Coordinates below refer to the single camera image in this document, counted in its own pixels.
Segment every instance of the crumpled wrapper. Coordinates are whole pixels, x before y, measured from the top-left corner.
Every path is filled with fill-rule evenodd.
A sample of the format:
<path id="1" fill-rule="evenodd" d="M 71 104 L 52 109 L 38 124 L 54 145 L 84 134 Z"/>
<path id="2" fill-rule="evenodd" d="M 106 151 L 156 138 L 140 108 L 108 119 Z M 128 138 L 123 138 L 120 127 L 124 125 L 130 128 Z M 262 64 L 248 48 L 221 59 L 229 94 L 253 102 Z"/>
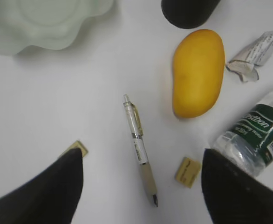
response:
<path id="1" fill-rule="evenodd" d="M 258 81 L 259 74 L 255 67 L 264 65 L 272 53 L 273 31 L 268 31 L 241 50 L 226 64 L 226 68 L 237 73 L 242 82 Z"/>

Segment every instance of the plastic bowl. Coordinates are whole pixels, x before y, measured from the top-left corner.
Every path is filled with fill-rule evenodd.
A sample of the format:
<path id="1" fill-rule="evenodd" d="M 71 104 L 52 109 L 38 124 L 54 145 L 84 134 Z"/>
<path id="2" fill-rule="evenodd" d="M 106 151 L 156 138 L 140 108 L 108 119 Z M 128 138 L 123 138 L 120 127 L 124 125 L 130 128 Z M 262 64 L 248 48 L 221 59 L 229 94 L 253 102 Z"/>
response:
<path id="1" fill-rule="evenodd" d="M 0 0 L 0 54 L 30 45 L 59 50 L 76 38 L 82 22 L 102 15 L 114 0 Z"/>

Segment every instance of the bottle label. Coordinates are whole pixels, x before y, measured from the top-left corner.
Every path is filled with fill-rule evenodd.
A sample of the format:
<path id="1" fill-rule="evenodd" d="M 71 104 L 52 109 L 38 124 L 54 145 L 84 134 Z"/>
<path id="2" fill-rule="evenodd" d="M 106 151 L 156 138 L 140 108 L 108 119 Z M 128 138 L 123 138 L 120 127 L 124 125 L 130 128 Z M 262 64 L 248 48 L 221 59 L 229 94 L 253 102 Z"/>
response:
<path id="1" fill-rule="evenodd" d="M 259 154 L 266 166 L 273 161 L 273 108 L 256 105 L 249 113 L 240 119 L 231 132 L 241 136 Z"/>

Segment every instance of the mango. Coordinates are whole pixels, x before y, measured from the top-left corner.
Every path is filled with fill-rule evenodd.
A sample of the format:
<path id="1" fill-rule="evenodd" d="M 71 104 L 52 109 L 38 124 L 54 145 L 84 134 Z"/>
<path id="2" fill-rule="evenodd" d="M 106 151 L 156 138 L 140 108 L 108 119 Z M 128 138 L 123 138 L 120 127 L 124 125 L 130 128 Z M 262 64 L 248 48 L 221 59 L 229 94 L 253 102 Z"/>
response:
<path id="1" fill-rule="evenodd" d="M 211 109 L 218 99 L 225 67 L 220 36 L 207 29 L 189 34 L 177 47 L 172 64 L 175 115 L 194 118 Z"/>

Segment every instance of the water bottle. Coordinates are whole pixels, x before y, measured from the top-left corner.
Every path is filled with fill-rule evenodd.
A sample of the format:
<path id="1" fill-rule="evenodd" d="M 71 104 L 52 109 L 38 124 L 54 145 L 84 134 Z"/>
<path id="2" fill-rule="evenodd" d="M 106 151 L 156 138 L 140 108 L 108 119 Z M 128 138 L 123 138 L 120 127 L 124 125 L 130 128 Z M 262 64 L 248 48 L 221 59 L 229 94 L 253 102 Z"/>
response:
<path id="1" fill-rule="evenodd" d="M 257 177 L 273 161 L 273 91 L 222 134 L 213 148 Z"/>

